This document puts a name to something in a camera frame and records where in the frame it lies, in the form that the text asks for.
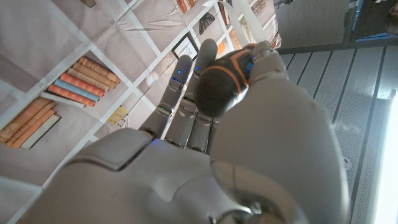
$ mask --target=books on shelf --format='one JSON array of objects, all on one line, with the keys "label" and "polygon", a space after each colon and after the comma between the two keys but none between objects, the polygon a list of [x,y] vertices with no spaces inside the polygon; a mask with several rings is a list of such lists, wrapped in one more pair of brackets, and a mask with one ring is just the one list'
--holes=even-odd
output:
[{"label": "books on shelf", "polygon": [[17,115],[6,127],[0,131],[0,142],[7,142],[12,136],[17,133],[23,125],[29,122],[37,112],[45,105],[49,104],[51,100],[46,98],[37,98],[31,102],[19,115]]},{"label": "books on shelf", "polygon": [[17,133],[15,133],[12,138],[10,138],[10,140],[8,140],[6,146],[11,147],[12,144],[16,142],[19,137],[21,137],[33,124],[35,124],[41,117],[43,117],[46,112],[54,108],[56,105],[56,102],[51,102],[45,105],[42,109],[40,109],[40,111],[37,112],[35,116],[33,116],[33,118],[31,118],[25,125],[23,125],[23,127]]},{"label": "books on shelf", "polygon": [[110,88],[115,88],[116,87],[116,82],[92,71],[91,69],[87,68],[86,66],[79,64],[79,63],[75,63],[72,68],[82,74],[85,74],[86,76],[99,81],[100,83],[110,87]]},{"label": "books on shelf", "polygon": [[87,82],[88,84],[93,85],[93,86],[95,86],[95,87],[97,87],[97,88],[99,88],[99,89],[101,89],[103,91],[108,91],[109,90],[108,86],[100,83],[99,81],[97,81],[97,80],[95,80],[93,78],[90,78],[90,77],[88,77],[88,76],[76,71],[73,68],[69,68],[67,73],[69,75],[71,75],[71,76],[73,76],[75,78],[78,78],[78,79],[80,79],[80,80],[82,80],[84,82]]},{"label": "books on shelf", "polygon": [[51,94],[51,93],[47,93],[47,92],[42,92],[40,94],[40,96],[42,98],[47,98],[47,99],[50,99],[50,100],[53,100],[53,101],[56,101],[56,102],[59,102],[59,103],[65,103],[65,104],[68,104],[68,105],[77,106],[79,108],[84,108],[86,106],[83,103],[79,103],[79,102],[76,102],[76,101],[73,101],[73,100],[69,100],[69,99],[66,99],[64,97],[57,96],[57,95],[54,95],[54,94]]},{"label": "books on shelf", "polygon": [[103,67],[102,65],[96,63],[95,61],[93,61],[92,59],[82,56],[78,63],[86,66],[87,68],[91,69],[92,71],[116,82],[116,83],[120,83],[120,78],[118,78],[113,72],[111,72],[109,69]]},{"label": "books on shelf", "polygon": [[82,90],[81,88],[78,88],[77,86],[74,86],[72,84],[64,82],[64,81],[62,81],[60,79],[57,79],[54,82],[54,85],[56,85],[58,87],[61,87],[61,88],[64,88],[64,89],[66,89],[68,91],[71,91],[72,93],[76,93],[76,94],[78,94],[80,96],[84,96],[85,98],[88,98],[88,99],[91,99],[91,100],[94,100],[94,101],[100,100],[99,96],[96,96],[96,95],[94,95],[92,93],[89,93],[86,90]]},{"label": "books on shelf", "polygon": [[22,145],[21,147],[24,149],[30,149],[37,143],[37,141],[44,136],[49,129],[51,129],[61,117],[57,114],[51,115],[51,117],[44,122]]},{"label": "books on shelf", "polygon": [[52,93],[58,94],[60,96],[63,96],[65,98],[68,98],[68,99],[71,99],[71,100],[75,100],[75,101],[77,101],[79,103],[83,103],[84,105],[87,105],[87,106],[94,106],[95,105],[95,101],[87,99],[84,96],[77,95],[76,93],[72,93],[72,92],[70,92],[70,91],[68,91],[68,90],[66,90],[64,88],[58,87],[58,86],[56,86],[54,84],[51,84],[47,90],[52,92]]},{"label": "books on shelf", "polygon": [[78,88],[86,90],[87,92],[92,93],[96,96],[104,96],[104,94],[105,94],[104,90],[101,90],[93,85],[90,85],[87,82],[81,81],[80,79],[75,78],[67,73],[63,73],[60,76],[60,79],[64,82],[67,82],[67,83],[74,85]]},{"label": "books on shelf", "polygon": [[13,148],[20,147],[33,133],[48,120],[51,115],[55,114],[54,110],[47,111],[40,119],[38,119],[24,134],[22,134],[12,145]]}]

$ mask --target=picture frame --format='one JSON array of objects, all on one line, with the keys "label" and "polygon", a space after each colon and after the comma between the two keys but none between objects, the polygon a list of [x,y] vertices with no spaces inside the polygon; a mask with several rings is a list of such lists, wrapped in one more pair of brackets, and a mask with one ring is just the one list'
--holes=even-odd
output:
[{"label": "picture frame", "polygon": [[187,32],[173,47],[172,52],[177,58],[180,58],[182,55],[188,55],[194,61],[198,57],[199,48],[195,41],[193,41],[192,35]]}]

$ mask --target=ceiling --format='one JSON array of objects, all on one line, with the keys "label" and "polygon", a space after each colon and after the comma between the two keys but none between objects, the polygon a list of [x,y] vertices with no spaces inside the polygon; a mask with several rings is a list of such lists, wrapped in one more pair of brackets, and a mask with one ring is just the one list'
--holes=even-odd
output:
[{"label": "ceiling", "polygon": [[295,0],[275,9],[282,49],[342,43],[348,5],[349,0]]}]

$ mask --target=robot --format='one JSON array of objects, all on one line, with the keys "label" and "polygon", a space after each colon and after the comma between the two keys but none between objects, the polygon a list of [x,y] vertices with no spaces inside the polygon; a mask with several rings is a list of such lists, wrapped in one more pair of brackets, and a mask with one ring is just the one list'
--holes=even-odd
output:
[{"label": "robot", "polygon": [[180,57],[140,129],[82,149],[19,223],[347,223],[325,109],[267,42],[216,51],[202,44],[177,107],[192,67]]}]

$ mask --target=blue book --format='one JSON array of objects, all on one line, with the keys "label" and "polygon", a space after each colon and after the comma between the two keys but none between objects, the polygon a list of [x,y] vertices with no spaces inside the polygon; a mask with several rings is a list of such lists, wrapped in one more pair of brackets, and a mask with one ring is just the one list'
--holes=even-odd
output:
[{"label": "blue book", "polygon": [[72,84],[69,84],[67,82],[64,82],[64,81],[62,81],[60,79],[57,79],[55,81],[54,85],[56,85],[58,87],[61,87],[61,88],[64,88],[66,90],[71,91],[72,93],[76,93],[77,95],[84,96],[85,98],[88,98],[88,99],[91,99],[91,100],[94,100],[94,101],[100,100],[99,96],[96,96],[96,95],[94,95],[92,93],[89,93],[86,90],[82,90],[81,88],[78,88],[78,87],[76,87],[76,86],[74,86]]}]

